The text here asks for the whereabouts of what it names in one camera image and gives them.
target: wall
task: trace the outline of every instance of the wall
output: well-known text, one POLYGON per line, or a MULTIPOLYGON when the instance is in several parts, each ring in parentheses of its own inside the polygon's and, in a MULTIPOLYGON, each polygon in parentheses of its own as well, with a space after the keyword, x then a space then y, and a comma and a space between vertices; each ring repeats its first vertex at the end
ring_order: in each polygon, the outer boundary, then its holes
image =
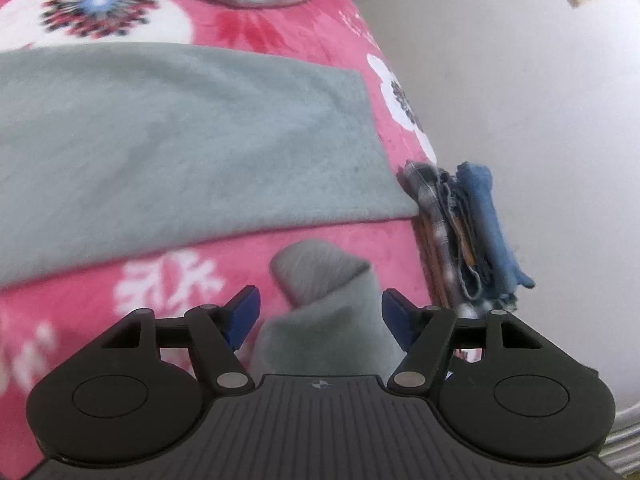
POLYGON ((519 316, 640 417, 640 0, 357 0, 438 154, 494 172, 519 316))

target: blue cloth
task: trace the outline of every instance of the blue cloth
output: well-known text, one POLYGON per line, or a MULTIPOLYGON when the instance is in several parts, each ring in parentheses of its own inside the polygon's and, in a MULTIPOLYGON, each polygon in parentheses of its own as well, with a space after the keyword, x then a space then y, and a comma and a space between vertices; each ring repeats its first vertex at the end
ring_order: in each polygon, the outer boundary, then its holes
POLYGON ((533 288, 536 283, 518 265, 498 222, 491 196, 493 177, 488 167, 465 162, 458 166, 456 179, 466 196, 466 208, 473 220, 474 247, 478 252, 479 273, 489 280, 490 295, 500 298, 513 294, 518 285, 533 288))

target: pink blanket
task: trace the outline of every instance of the pink blanket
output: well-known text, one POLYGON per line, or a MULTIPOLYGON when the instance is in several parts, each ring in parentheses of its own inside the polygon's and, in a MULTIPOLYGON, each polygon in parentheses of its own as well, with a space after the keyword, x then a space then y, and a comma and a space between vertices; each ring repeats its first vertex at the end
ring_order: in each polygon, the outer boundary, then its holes
MULTIPOLYGON (((281 9, 230 9, 204 0, 0 0, 0 51, 103 41, 162 41, 251 50, 359 70, 391 167, 434 161, 404 92, 351 0, 281 9)), ((262 293, 262 316, 289 307, 269 274, 281 248, 324 238, 372 261, 383 287, 429 302, 409 221, 350 224, 219 240, 78 270, 0 291, 0 472, 20 478, 40 453, 24 415, 33 385, 133 309, 180 316, 223 304, 244 285, 262 293)), ((241 350, 246 359, 251 341, 241 350)), ((185 355, 163 357, 187 367, 185 355)))

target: bed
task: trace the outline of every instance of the bed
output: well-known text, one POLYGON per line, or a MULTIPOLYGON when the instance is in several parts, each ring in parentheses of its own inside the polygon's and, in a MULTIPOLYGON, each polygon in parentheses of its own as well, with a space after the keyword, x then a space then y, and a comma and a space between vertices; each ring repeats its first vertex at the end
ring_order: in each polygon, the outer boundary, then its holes
MULTIPOLYGON (((392 170, 408 159, 434 158, 404 92, 386 65, 352 0, 310 0, 290 7, 234 9, 209 0, 137 0, 124 32, 89 30, 83 17, 52 22, 57 0, 0 0, 0 52, 107 42, 215 46, 291 57, 359 71, 366 82, 378 136, 392 170)), ((204 303, 223 304, 257 285, 263 318, 289 307, 269 260, 304 238, 322 238, 374 264, 383 288, 417 304, 430 294, 409 219, 263 232, 174 248, 81 268, 0 291, 0 471, 21 478, 40 459, 25 418, 34 384, 106 327, 132 310, 181 316, 204 303)), ((252 340, 241 349, 247 360, 252 340)), ((178 351, 162 354, 187 367, 178 351)))

